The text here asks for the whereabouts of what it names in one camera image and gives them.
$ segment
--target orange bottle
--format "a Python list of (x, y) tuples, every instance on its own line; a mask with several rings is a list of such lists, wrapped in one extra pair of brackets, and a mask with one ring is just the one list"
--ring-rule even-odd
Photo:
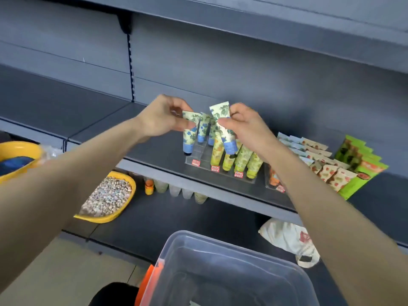
[(154, 182), (151, 179), (148, 179), (144, 183), (144, 191), (147, 195), (153, 194), (154, 191)]

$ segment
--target clear acrylic display tray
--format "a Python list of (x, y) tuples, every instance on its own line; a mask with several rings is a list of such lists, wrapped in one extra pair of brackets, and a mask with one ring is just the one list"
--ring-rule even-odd
[(206, 137), (204, 143), (195, 142), (193, 147), (193, 152), (190, 156), (186, 156), (186, 164), (196, 166), (200, 169), (205, 169), (212, 171), (215, 174), (221, 174), (224, 176), (228, 176), (234, 179), (242, 180), (250, 184), (254, 184), (257, 177), (254, 179), (248, 178), (247, 175), (247, 168), (245, 168), (243, 173), (234, 173), (234, 164), (232, 168), (227, 172), (222, 169), (222, 163), (225, 157), (224, 154), (221, 157), (220, 166), (212, 166), (211, 165), (211, 154), (213, 153), (213, 147), (207, 144), (208, 137)]
[(283, 185), (281, 185), (280, 183), (279, 183), (279, 185), (277, 185), (277, 186), (273, 186), (273, 185), (271, 185), (271, 184), (269, 183), (269, 179), (270, 179), (270, 177), (271, 177), (271, 175), (270, 175), (270, 168), (271, 168), (271, 166), (270, 166), (269, 164), (266, 164), (266, 163), (265, 163), (265, 167), (264, 167), (264, 171), (265, 171), (265, 187), (268, 188), (268, 189), (271, 189), (271, 190), (277, 190), (277, 191), (279, 191), (279, 192), (285, 193), (286, 190), (285, 190), (285, 188), (283, 187)]

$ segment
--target forearm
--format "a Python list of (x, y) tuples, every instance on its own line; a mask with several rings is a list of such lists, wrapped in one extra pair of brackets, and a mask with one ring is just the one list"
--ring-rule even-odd
[(139, 140), (137, 122), (132, 119), (0, 185), (0, 292), (59, 233)]
[(349, 305), (402, 304), (408, 266), (396, 244), (283, 144), (269, 148), (268, 162)]

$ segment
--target hand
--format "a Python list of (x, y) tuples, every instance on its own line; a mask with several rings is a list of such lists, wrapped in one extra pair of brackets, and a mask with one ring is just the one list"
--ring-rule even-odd
[(179, 97), (159, 95), (134, 119), (143, 138), (159, 136), (170, 130), (183, 131), (195, 127), (195, 123), (183, 119), (182, 111), (193, 110)]
[(231, 118), (219, 118), (218, 123), (234, 131), (242, 144), (266, 159), (268, 150), (278, 140), (261, 116), (242, 103), (231, 105), (230, 111)]

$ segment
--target yellow plastic tray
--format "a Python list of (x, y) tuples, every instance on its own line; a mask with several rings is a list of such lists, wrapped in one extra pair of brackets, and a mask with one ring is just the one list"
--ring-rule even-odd
[(0, 183), (12, 179), (20, 174), (26, 173), (29, 169), (33, 169), (38, 165), (43, 154), (42, 148), (34, 143), (28, 142), (5, 142), (0, 144), (0, 161), (14, 157), (30, 157), (34, 160), (22, 168), (15, 170), (9, 174), (0, 176)]
[(130, 196), (128, 198), (128, 200), (125, 202), (125, 204), (123, 204), (123, 206), (118, 209), (117, 211), (115, 211), (114, 213), (108, 215), (108, 216), (104, 216), (104, 217), (91, 217), (91, 216), (84, 216), (84, 215), (75, 215), (75, 218), (81, 219), (81, 220), (86, 220), (86, 221), (90, 221), (90, 222), (95, 222), (95, 223), (106, 223), (109, 221), (112, 221), (114, 219), (116, 219), (120, 213), (126, 208), (126, 206), (129, 204), (130, 200), (132, 200), (133, 195), (136, 192), (136, 183), (133, 180), (132, 177), (122, 174), (122, 173), (118, 173), (118, 172), (110, 172), (108, 174), (107, 177), (115, 177), (118, 179), (124, 179), (126, 180), (128, 183), (130, 183), (130, 186), (132, 187), (132, 192), (130, 193)]

